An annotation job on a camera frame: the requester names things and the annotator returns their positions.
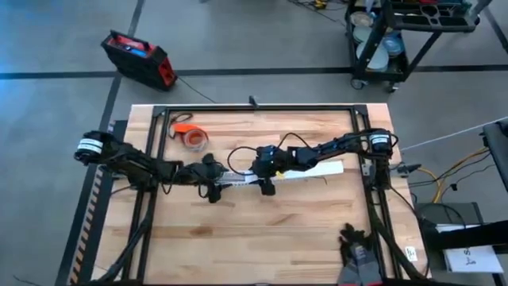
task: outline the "red toolbox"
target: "red toolbox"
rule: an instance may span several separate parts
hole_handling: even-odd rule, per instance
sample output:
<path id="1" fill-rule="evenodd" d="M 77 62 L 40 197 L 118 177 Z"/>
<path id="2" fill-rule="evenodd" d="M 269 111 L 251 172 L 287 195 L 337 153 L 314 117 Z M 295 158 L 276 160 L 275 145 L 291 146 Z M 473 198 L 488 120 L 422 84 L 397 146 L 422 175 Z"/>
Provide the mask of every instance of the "red toolbox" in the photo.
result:
<path id="1" fill-rule="evenodd" d="M 177 79 L 159 46 L 113 30 L 101 46 L 122 75 L 149 87 L 168 91 Z"/>

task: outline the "yellow cable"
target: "yellow cable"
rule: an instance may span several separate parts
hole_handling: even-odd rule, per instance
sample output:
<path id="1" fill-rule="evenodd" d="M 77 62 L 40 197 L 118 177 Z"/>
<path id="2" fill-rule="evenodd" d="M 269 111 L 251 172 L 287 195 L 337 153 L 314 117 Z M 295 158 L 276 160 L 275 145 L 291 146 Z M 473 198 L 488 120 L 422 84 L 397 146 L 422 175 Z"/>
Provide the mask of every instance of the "yellow cable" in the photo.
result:
<path id="1" fill-rule="evenodd" d="M 471 159 L 472 157 L 476 157 L 478 156 L 479 154 L 483 153 L 487 151 L 487 147 L 483 147 L 481 148 L 480 150 L 472 153 L 472 154 L 469 154 L 467 155 L 466 157 L 464 157 L 463 159 L 461 160 L 458 160 L 446 173 L 444 173 L 442 176 L 443 176 L 443 179 L 441 180 L 441 183 L 438 185 L 437 187 L 437 192 L 432 200 L 433 203 L 437 203 L 439 202 L 439 199 L 441 198 L 442 196 L 442 186 L 445 185 L 445 180 L 446 180 L 446 175 L 448 175 L 450 172 L 452 172 L 454 169 L 456 169 L 457 167 L 461 166 L 465 161 Z"/>
<path id="2" fill-rule="evenodd" d="M 426 174 L 429 174 L 429 176 L 431 176 L 436 181 L 437 189 L 439 189 L 441 187 L 441 182 L 439 181 L 437 176 L 432 171 L 430 171 L 430 170 L 428 170 L 426 168 L 423 168 L 423 167 L 420 167 L 417 170 L 420 171 L 420 172 L 424 172 Z"/>

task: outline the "black handle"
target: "black handle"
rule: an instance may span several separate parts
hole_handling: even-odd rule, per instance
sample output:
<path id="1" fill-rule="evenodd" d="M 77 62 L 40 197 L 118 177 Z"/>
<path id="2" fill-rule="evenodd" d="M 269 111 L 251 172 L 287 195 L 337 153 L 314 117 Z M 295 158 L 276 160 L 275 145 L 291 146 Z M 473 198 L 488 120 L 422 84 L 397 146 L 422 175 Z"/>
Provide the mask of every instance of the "black handle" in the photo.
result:
<path id="1" fill-rule="evenodd" d="M 143 48 L 144 48 L 145 51 L 149 51 L 150 50 L 150 44 L 147 41 L 143 41 L 141 39 L 137 39 L 135 37 L 131 37 L 129 35 L 125 35 L 124 33 L 120 33 L 120 32 L 114 31 L 114 30 L 110 30 L 110 34 L 111 34 L 111 37 L 114 40 L 117 40 L 118 36 L 126 37 L 126 38 L 129 38 L 129 39 L 133 40 L 133 41 L 142 43 L 143 44 Z"/>

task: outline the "printed label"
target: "printed label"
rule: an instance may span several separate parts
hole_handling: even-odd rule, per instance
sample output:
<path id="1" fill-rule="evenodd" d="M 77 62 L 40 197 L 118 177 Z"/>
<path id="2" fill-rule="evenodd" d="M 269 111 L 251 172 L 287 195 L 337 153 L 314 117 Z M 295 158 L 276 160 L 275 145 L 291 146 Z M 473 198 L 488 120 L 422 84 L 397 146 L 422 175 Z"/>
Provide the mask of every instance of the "printed label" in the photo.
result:
<path id="1" fill-rule="evenodd" d="M 418 261 L 418 257 L 416 256 L 416 249 L 413 246 L 406 246 L 406 256 L 407 259 L 411 262 Z"/>
<path id="2" fill-rule="evenodd" d="M 384 135 L 384 134 L 372 135 L 371 142 L 372 142 L 372 144 L 388 143 L 389 138 L 390 138 L 389 135 Z"/>
<path id="3" fill-rule="evenodd" d="M 89 144 L 79 144 L 78 145 L 78 150 L 80 150 L 80 149 L 94 151 L 94 152 L 99 153 L 99 154 L 102 153 L 102 149 L 100 149 L 97 146 L 93 146 L 93 145 L 89 145 Z"/>
<path id="4" fill-rule="evenodd" d="M 81 139 L 80 144 L 90 144 L 102 148 L 103 143 L 94 139 Z"/>

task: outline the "glove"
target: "glove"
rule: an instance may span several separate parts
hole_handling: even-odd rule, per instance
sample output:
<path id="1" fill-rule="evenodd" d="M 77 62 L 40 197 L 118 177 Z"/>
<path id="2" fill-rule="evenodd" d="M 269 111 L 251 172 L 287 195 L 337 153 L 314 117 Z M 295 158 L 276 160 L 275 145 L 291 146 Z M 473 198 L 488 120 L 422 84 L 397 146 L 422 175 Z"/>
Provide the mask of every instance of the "glove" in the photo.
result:
<path id="1" fill-rule="evenodd" d="M 360 284 L 372 286 L 382 284 L 379 274 L 379 264 L 371 251 L 371 239 L 365 237 L 365 231 L 355 230 L 355 228 L 346 223 L 345 228 L 341 230 L 341 256 L 343 261 L 347 261 L 344 268 L 349 272 L 354 270 L 360 278 Z"/>

